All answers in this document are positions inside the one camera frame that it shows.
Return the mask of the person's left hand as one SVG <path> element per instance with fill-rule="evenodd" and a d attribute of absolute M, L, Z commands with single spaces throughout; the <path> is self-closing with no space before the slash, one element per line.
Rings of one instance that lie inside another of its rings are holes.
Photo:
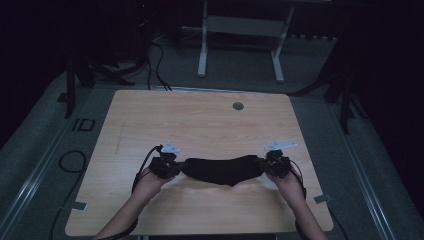
<path fill-rule="evenodd" d="M 151 200 L 161 191 L 162 186 L 171 180 L 173 180 L 173 177 L 162 179 L 146 168 L 141 172 L 141 176 L 132 192 L 132 197 L 139 201 Z"/>

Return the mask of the metal floor rail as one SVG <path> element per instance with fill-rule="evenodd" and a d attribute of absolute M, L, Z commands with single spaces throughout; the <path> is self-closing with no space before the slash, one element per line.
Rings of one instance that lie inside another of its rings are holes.
<path fill-rule="evenodd" d="M 62 93 L 46 91 L 0 150 L 0 240 L 46 240 L 69 192 L 69 180 L 58 186 L 58 160 L 73 148 Z"/>
<path fill-rule="evenodd" d="M 376 230 L 381 240 L 397 240 L 394 231 L 388 221 L 387 215 L 384 208 L 381 205 L 381 201 L 372 186 L 370 179 L 365 171 L 362 164 L 361 158 L 356 151 L 353 141 L 349 134 L 347 134 L 341 127 L 339 114 L 341 111 L 338 109 L 336 104 L 328 104 L 327 109 L 331 116 L 332 122 L 336 125 L 336 129 L 341 136 L 342 142 L 348 152 L 348 162 L 351 165 L 353 174 L 356 182 L 363 195 L 367 209 L 374 222 Z"/>

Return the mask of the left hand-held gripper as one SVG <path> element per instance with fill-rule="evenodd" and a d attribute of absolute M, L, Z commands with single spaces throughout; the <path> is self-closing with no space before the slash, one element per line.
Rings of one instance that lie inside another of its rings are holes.
<path fill-rule="evenodd" d="M 159 153 L 153 157 L 149 169 L 159 178 L 168 179 L 177 176 L 182 170 L 182 164 L 176 161 L 180 149 L 167 141 L 164 145 L 155 146 L 154 150 Z"/>

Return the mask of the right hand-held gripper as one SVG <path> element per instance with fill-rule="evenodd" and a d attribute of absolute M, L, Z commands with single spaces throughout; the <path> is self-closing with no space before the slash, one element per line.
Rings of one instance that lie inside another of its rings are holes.
<path fill-rule="evenodd" d="M 271 176 L 284 178 L 292 170 L 292 164 L 290 158 L 284 155 L 283 149 L 295 146 L 295 142 L 287 141 L 274 141 L 266 146 L 264 171 Z"/>

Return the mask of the white desk frame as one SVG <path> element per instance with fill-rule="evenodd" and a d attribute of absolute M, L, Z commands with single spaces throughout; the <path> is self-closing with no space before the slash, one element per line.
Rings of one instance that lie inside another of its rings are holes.
<path fill-rule="evenodd" d="M 277 39 L 277 45 L 270 51 L 271 63 L 274 71 L 275 81 L 283 83 L 285 77 L 280 62 L 280 55 L 285 39 L 288 36 L 290 25 L 300 4 L 324 4 L 331 3 L 331 0 L 272 0 L 279 1 L 283 7 L 283 19 L 258 19 L 235 16 L 213 15 L 209 8 L 215 0 L 202 1 L 201 19 L 201 47 L 198 60 L 197 76 L 203 78 L 207 73 L 208 60 L 208 34 L 225 33 L 243 36 L 272 37 Z"/>

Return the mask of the person's right hand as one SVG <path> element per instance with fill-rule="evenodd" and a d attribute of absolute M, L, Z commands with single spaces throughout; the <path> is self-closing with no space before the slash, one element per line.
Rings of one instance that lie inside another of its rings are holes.
<path fill-rule="evenodd" d="M 277 186 L 281 196 L 289 205 L 305 202 L 303 188 L 296 174 L 290 172 L 284 178 L 271 175 L 267 175 L 267 177 Z"/>

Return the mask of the black metal stand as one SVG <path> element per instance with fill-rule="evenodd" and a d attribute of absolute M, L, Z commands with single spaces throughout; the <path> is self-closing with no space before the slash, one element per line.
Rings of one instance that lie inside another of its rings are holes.
<path fill-rule="evenodd" d="M 76 108 L 76 78 L 79 78 L 83 86 L 93 87 L 95 81 L 90 73 L 92 70 L 95 70 L 119 85 L 134 86 L 133 82 L 124 80 L 123 76 L 135 72 L 142 66 L 143 62 L 137 61 L 133 66 L 112 71 L 87 55 L 73 52 L 66 62 L 66 91 L 61 93 L 57 99 L 58 102 L 66 104 L 64 118 L 69 119 Z"/>
<path fill-rule="evenodd" d="M 355 71 L 349 64 L 338 69 L 324 67 L 315 82 L 300 90 L 288 93 L 288 96 L 304 96 L 324 85 L 328 85 L 324 100 L 326 103 L 335 103 L 338 99 L 341 99 L 339 125 L 344 134 L 349 134 L 348 119 L 353 115 L 350 104 L 358 107 L 351 97 L 354 75 Z"/>

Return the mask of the dark cloth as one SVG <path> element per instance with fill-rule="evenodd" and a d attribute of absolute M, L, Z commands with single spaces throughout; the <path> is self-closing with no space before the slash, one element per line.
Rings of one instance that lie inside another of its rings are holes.
<path fill-rule="evenodd" d="M 231 187 L 263 174 L 256 155 L 229 160 L 189 158 L 182 172 L 198 181 Z"/>

